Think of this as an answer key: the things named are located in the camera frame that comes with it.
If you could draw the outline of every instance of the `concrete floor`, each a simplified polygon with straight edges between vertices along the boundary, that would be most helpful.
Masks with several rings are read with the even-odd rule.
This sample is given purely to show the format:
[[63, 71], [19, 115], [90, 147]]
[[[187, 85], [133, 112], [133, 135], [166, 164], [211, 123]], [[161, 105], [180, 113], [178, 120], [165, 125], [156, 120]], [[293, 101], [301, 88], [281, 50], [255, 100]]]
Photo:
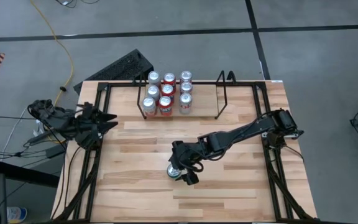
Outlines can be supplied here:
[[[249, 28], [242, 0], [78, 1], [74, 9], [35, 0], [57, 34], [96, 34], [174, 29]], [[252, 1], [259, 27], [358, 24], [358, 1]], [[0, 0], [0, 37], [50, 35], [29, 1]], [[273, 80], [283, 80], [293, 116], [306, 131], [300, 138], [311, 192], [322, 220], [358, 223], [358, 136], [349, 119], [358, 111], [358, 30], [261, 33]], [[191, 70], [213, 79], [221, 70], [237, 78], [260, 80], [251, 33], [64, 40], [75, 63], [69, 92], [60, 102], [74, 107], [71, 88], [99, 69], [139, 49], [162, 72]], [[54, 41], [0, 42], [6, 58], [0, 68], [0, 115], [19, 116], [36, 99], [54, 99], [68, 78], [70, 64]], [[16, 121], [0, 119], [0, 150]], [[32, 136], [33, 121], [21, 122], [7, 151], [21, 149]], [[30, 159], [11, 159], [22, 166]], [[56, 172], [61, 158], [37, 167]], [[8, 183], [8, 190], [17, 183]], [[29, 220], [48, 218], [54, 189], [27, 185], [8, 200], [30, 208]]]

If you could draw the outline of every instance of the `wooden tabletop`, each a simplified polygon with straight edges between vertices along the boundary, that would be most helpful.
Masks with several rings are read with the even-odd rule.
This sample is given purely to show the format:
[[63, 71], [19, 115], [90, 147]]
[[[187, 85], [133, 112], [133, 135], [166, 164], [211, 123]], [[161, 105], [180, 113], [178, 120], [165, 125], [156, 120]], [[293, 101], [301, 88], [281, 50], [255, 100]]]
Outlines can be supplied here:
[[[79, 103], [94, 103], [97, 84], [96, 81], [83, 83]], [[266, 86], [271, 109], [289, 110], [283, 83], [266, 81]], [[217, 94], [221, 108], [224, 102], [223, 88], [217, 88]], [[228, 87], [228, 106], [217, 120], [213, 117], [143, 120], [136, 106], [136, 96], [137, 87], [112, 88], [108, 112], [118, 115], [116, 120], [119, 124], [104, 136], [92, 222], [274, 220], [260, 136], [233, 145], [220, 161], [203, 161], [204, 171], [198, 174], [198, 184], [187, 186], [183, 181], [173, 181], [166, 174], [172, 141], [195, 142], [200, 135], [230, 131], [256, 119], [250, 87]], [[287, 144], [300, 151], [298, 141], [288, 140]], [[64, 192], [68, 163], [76, 148], [76, 142], [69, 143]], [[67, 203], [78, 190], [84, 153], [84, 150], [80, 150], [73, 160]], [[315, 217], [316, 211], [301, 158], [282, 149], [282, 160], [289, 191], [305, 211]], [[57, 206], [61, 187], [62, 179], [53, 210]], [[282, 194], [277, 191], [282, 216], [285, 217]], [[63, 210], [64, 196], [63, 193], [57, 214]], [[84, 217], [87, 198], [88, 192], [82, 202], [80, 217]]]

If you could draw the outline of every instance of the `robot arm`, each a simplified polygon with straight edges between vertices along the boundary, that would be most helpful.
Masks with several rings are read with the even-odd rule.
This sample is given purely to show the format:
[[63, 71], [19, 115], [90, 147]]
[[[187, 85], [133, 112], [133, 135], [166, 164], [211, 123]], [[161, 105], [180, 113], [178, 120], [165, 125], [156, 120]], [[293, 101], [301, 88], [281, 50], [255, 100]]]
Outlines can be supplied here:
[[275, 110], [232, 131], [218, 131], [200, 136], [197, 143], [174, 141], [169, 161], [175, 170], [186, 169], [187, 171], [177, 180], [182, 179], [188, 185], [197, 184], [199, 180], [195, 172], [203, 171], [202, 160], [220, 160], [233, 144], [264, 132], [267, 133], [267, 141], [272, 147], [283, 147], [284, 136], [288, 134], [300, 136], [303, 133], [297, 130], [289, 111]]
[[65, 139], [74, 139], [83, 149], [93, 150], [100, 145], [100, 137], [118, 124], [108, 122], [117, 118], [117, 115], [103, 113], [88, 102], [77, 106], [82, 108], [82, 114], [77, 117], [75, 114], [80, 111], [53, 106], [51, 100], [36, 100], [27, 110], [34, 118], [49, 129], [56, 130]]

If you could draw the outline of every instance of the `black floor stripe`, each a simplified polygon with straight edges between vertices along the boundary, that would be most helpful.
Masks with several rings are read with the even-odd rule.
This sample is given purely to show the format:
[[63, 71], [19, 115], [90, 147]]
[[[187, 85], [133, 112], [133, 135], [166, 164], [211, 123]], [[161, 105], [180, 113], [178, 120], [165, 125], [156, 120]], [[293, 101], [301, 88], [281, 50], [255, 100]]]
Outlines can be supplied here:
[[270, 80], [269, 69], [267, 68], [267, 62], [265, 58], [264, 48], [262, 47], [262, 41], [260, 40], [258, 26], [256, 24], [254, 10], [252, 9], [252, 4], [250, 0], [246, 0], [248, 16], [251, 23], [251, 28], [253, 30], [256, 50], [258, 52], [258, 58], [260, 66], [262, 67], [262, 74], [264, 75], [265, 80]]
[[[251, 28], [223, 28], [223, 29], [196, 29], [196, 30], [166, 30], [166, 31], [146, 31], [146, 32], [122, 32], [107, 34], [78, 34], [78, 35], [57, 35], [59, 40], [74, 39], [94, 39], [110, 37], [153, 37], [165, 35], [191, 35], [191, 34], [238, 34], [252, 32]], [[28, 40], [53, 40], [53, 36], [33, 36], [33, 37], [0, 37], [0, 42], [4, 41], [28, 41]]]
[[294, 32], [294, 31], [319, 31], [319, 30], [352, 30], [358, 29], [358, 25], [339, 26], [310, 26], [310, 27], [271, 27], [259, 28], [259, 32]]

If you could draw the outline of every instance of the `black box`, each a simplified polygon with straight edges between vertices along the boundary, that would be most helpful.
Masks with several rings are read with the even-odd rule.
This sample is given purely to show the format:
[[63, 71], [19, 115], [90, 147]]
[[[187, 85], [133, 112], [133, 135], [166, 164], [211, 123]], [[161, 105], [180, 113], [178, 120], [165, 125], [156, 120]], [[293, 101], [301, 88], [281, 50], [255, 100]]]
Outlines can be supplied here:
[[[145, 78], [153, 71], [153, 65], [137, 49], [116, 60], [104, 69], [96, 72], [87, 80], [139, 80], [143, 74]], [[82, 82], [74, 86], [80, 94]]]

